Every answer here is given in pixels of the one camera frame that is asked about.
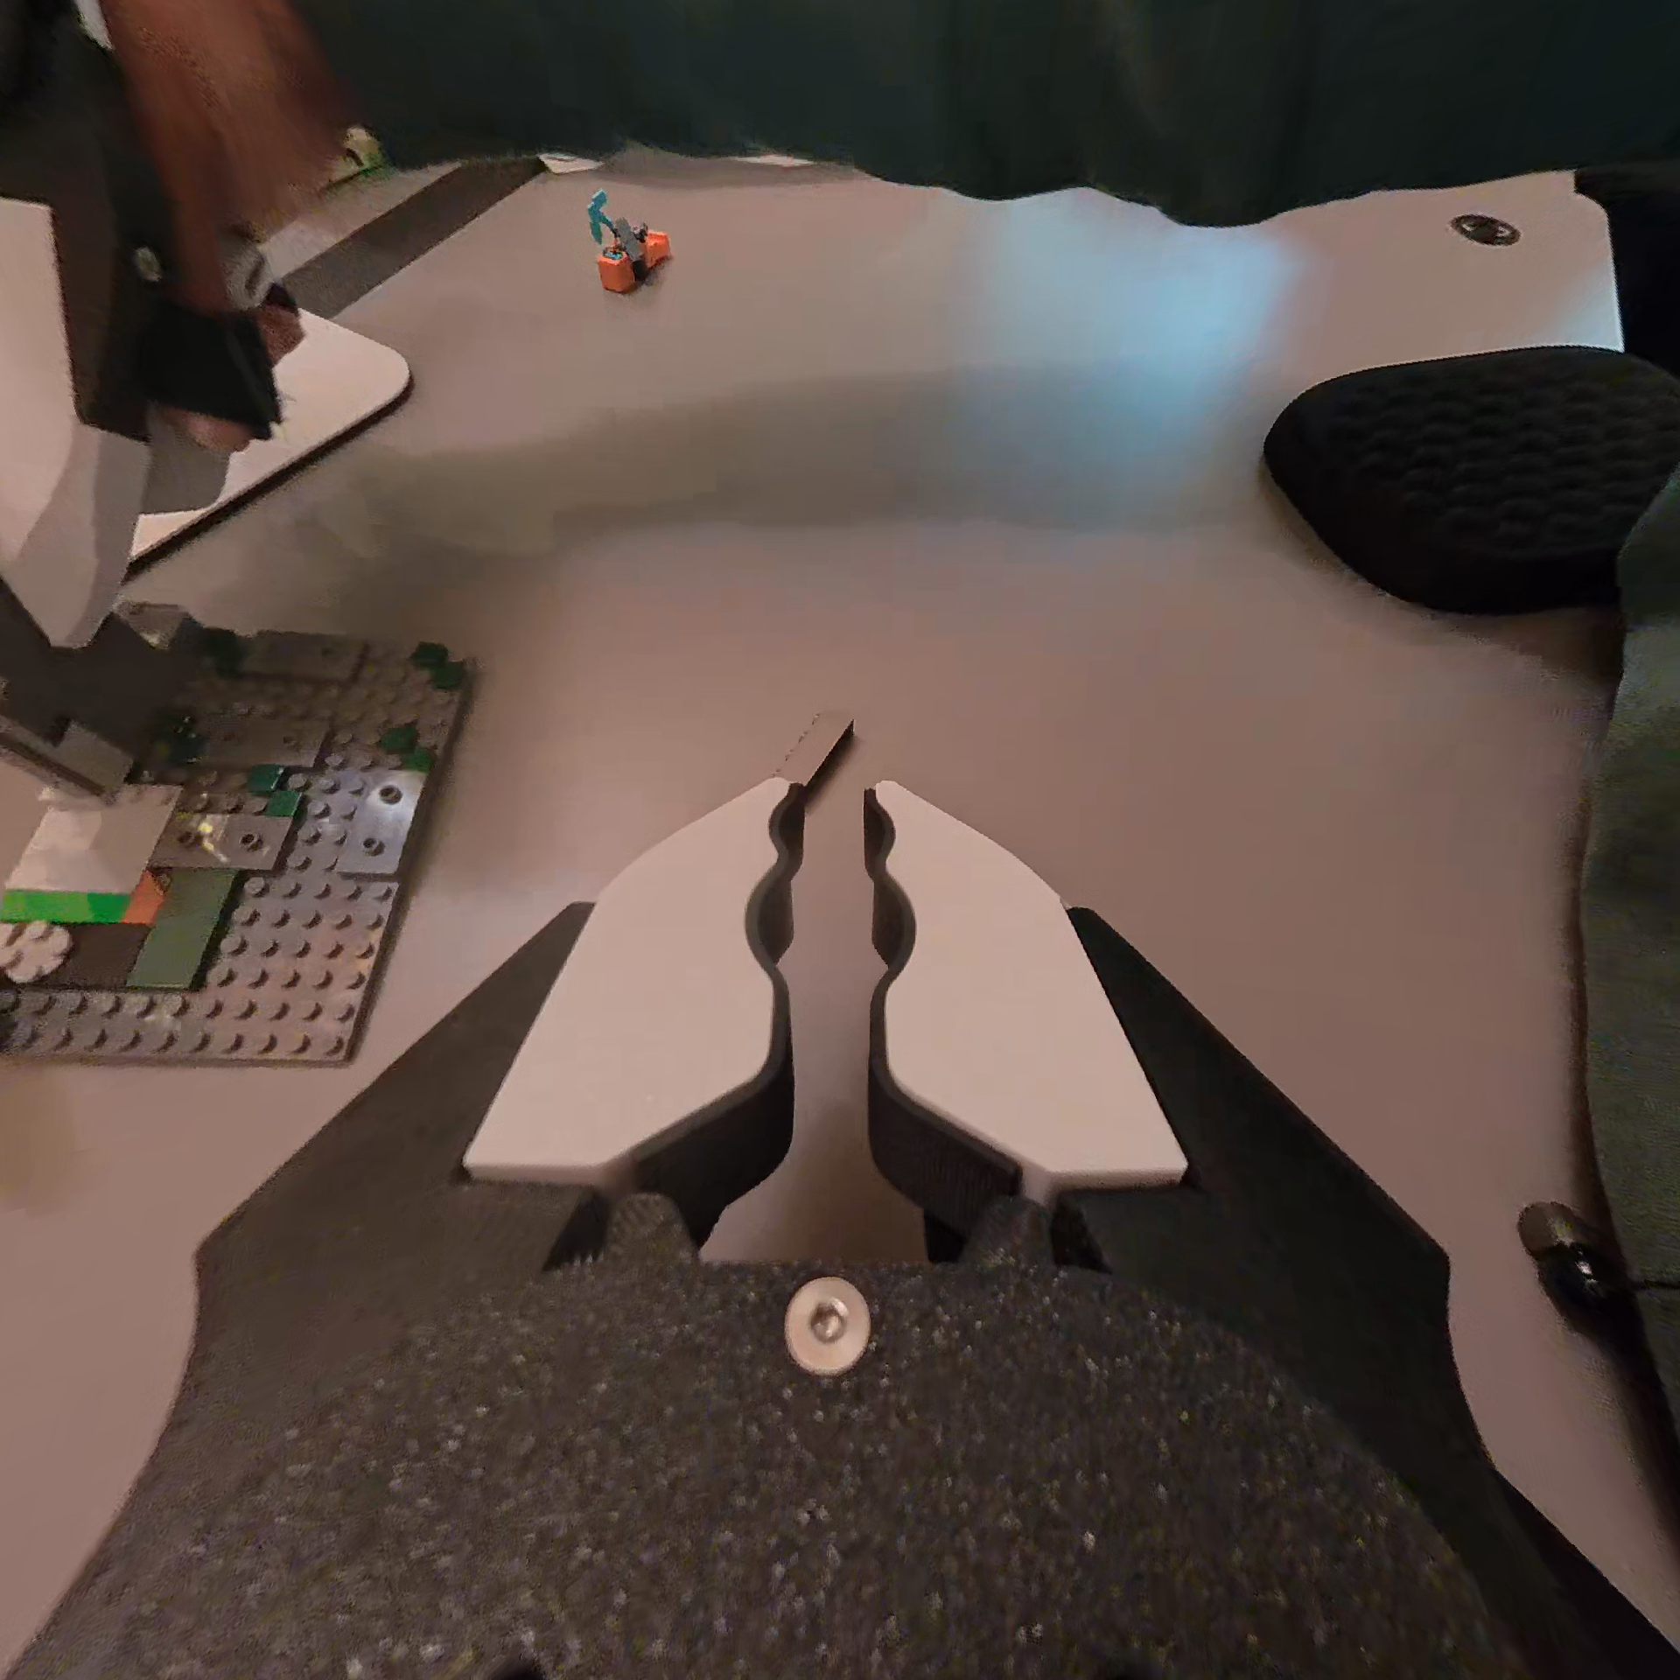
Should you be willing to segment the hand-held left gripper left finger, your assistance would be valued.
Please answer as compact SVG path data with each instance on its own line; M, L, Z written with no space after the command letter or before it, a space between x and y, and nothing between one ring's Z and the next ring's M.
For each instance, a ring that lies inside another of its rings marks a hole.
M467 1143L478 1184L672 1202L696 1246L792 1143L792 879L805 788L770 776L589 907Z

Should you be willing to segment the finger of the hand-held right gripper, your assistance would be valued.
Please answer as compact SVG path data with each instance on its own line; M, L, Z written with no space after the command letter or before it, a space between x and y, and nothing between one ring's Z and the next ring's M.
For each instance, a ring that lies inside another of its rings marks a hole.
M84 424L53 467L3 470L3 583L51 645L87 644L112 610L149 470L147 446Z

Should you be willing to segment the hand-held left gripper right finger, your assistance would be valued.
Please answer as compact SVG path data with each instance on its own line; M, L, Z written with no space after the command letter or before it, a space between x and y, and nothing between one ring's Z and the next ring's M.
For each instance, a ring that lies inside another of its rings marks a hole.
M1190 1186L1069 907L983 831L898 781L864 797L872 941L868 1143L957 1253L994 1204Z

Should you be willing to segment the long grey brick plate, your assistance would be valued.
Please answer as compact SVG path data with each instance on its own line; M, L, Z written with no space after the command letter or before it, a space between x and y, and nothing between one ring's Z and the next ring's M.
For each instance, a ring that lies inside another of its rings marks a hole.
M811 791L847 750L854 715L844 707L817 711L777 761L773 776L790 788Z

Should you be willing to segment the grey brick baseplate build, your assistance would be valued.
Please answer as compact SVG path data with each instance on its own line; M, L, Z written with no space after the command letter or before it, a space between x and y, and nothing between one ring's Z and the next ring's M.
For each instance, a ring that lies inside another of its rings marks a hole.
M119 601L47 648L3 612L3 757L42 776L3 872L3 1057L341 1064L471 661Z

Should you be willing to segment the person's right forearm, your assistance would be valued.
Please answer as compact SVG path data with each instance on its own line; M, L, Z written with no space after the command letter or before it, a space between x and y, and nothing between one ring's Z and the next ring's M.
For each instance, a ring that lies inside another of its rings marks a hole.
M224 315L233 310L224 239L291 219L329 182L359 119L296 4L97 10L166 200L174 296L196 314Z

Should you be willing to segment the grey desk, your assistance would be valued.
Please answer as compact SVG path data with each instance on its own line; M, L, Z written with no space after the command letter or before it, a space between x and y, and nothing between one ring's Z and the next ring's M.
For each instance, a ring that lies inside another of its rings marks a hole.
M669 237L628 296L599 187ZM1370 587L1264 466L1307 388L1574 326L1585 214L640 158L354 308L415 395L121 601L470 695L345 1061L3 1055L7 1674L1676 1675L1668 1426L1519 1242L1609 1192L1631 652ZM704 1246L474 1182L599 894L830 707L781 1164ZM868 1143L878 781L1060 894L1188 1187L926 1250Z

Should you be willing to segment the person's right hand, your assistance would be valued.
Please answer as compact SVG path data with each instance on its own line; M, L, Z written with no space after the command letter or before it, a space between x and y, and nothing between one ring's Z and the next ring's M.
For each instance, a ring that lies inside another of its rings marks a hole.
M216 418L266 441L282 419L282 408L276 356L266 347L257 322L263 308L276 308L290 326L301 322L298 303L278 281L248 314L201 314L160 300L139 336L137 379L144 395L154 405Z

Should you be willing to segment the white book stand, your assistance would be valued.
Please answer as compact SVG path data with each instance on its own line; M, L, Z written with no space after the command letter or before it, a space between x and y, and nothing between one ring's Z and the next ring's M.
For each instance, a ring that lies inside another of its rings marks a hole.
M77 418L68 318L60 293L51 214L42 202L3 200L2 216L2 467L53 467ZM219 500L185 514L142 514L132 557L228 507L318 448L384 414L407 395L407 362L354 330L301 312L301 344L279 360L282 419L268 439L225 457Z

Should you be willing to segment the orange teal brick figure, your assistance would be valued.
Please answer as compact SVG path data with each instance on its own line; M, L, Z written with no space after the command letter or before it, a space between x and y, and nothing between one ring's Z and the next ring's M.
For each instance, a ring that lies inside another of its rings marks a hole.
M597 247L597 276L604 290L628 296L669 260L672 245L668 234L648 221L615 216L608 200L608 191L597 187L586 204L589 234Z

